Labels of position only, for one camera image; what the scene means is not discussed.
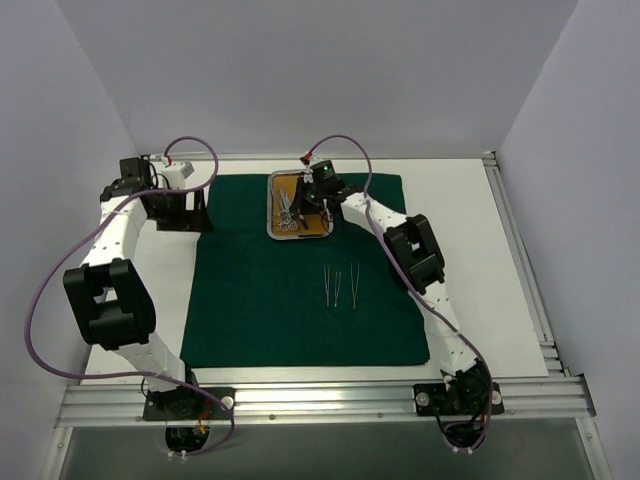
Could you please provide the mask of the steel forceps with rings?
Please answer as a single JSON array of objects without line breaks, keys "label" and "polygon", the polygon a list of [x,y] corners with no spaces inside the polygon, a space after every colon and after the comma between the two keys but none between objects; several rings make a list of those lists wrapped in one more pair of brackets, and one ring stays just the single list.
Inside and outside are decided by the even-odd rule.
[{"label": "steel forceps with rings", "polygon": [[287,235],[297,233],[300,226],[291,213],[287,214],[282,209],[276,208],[271,217],[271,228],[274,234]]}]

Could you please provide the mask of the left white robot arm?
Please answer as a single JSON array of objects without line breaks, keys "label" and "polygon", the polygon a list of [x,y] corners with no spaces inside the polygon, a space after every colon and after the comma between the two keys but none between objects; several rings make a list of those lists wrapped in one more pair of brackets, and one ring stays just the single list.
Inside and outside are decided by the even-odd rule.
[{"label": "left white robot arm", "polygon": [[101,231],[89,253],[65,271],[63,286],[83,340],[148,372],[153,394],[167,395],[165,405],[179,419],[194,417],[202,405],[193,371],[156,332],[156,309],[133,258],[140,231],[153,221],[159,231],[213,232],[204,191],[187,199],[189,162],[169,158],[156,169],[143,157],[120,162],[120,176],[100,195]]}]

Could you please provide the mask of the green surgical cloth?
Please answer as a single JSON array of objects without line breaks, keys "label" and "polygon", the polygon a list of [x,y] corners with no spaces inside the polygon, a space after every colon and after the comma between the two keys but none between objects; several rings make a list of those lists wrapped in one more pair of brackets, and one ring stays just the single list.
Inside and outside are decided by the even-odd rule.
[{"label": "green surgical cloth", "polygon": [[[322,239],[273,240],[267,176],[224,175],[214,232],[197,244],[182,359],[194,368],[414,366],[430,352],[421,312],[373,235],[346,222]],[[352,308],[350,265],[361,267]],[[331,269],[326,307],[323,266]],[[334,276],[342,272],[334,308]]]}]

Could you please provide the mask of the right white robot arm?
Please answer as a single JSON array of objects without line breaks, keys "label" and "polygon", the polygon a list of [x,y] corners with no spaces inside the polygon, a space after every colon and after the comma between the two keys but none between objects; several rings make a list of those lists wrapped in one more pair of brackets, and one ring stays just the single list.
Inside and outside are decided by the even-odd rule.
[{"label": "right white robot arm", "polygon": [[301,158],[292,214],[340,216],[375,236],[402,287],[419,308],[432,356],[445,382],[444,400],[464,413],[492,400],[493,380],[478,348],[462,333],[445,284],[445,260],[429,220],[397,212],[339,177],[330,160]]}]

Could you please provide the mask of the steel tray with orange liner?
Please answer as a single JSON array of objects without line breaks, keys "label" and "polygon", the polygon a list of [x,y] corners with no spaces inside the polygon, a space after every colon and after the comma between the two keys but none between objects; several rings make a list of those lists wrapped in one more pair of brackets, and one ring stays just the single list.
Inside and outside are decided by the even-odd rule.
[{"label": "steel tray with orange liner", "polygon": [[294,170],[280,170],[267,180],[267,234],[277,241],[328,237],[334,231],[333,217],[326,211],[292,214],[297,178]]}]

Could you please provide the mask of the thin steel tweezers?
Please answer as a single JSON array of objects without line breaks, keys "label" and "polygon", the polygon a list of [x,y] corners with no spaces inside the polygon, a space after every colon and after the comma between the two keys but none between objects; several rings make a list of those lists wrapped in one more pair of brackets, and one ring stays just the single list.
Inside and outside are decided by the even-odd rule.
[{"label": "thin steel tweezers", "polygon": [[356,309],[357,307],[357,296],[358,296],[358,290],[359,290],[360,272],[361,272],[361,267],[359,263],[350,265],[350,285],[351,285],[351,298],[352,298],[353,309]]}]

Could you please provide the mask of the steel scissors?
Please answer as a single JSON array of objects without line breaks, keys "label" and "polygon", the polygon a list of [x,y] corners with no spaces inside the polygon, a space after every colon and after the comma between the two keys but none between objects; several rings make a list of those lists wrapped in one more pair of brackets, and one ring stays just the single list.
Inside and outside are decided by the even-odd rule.
[{"label": "steel scissors", "polygon": [[279,194],[279,198],[280,198],[282,211],[286,212],[287,214],[289,214],[290,213],[290,208],[291,208],[291,200],[289,199],[288,194],[286,193],[286,191],[282,187],[280,187],[278,189],[278,194]]}]

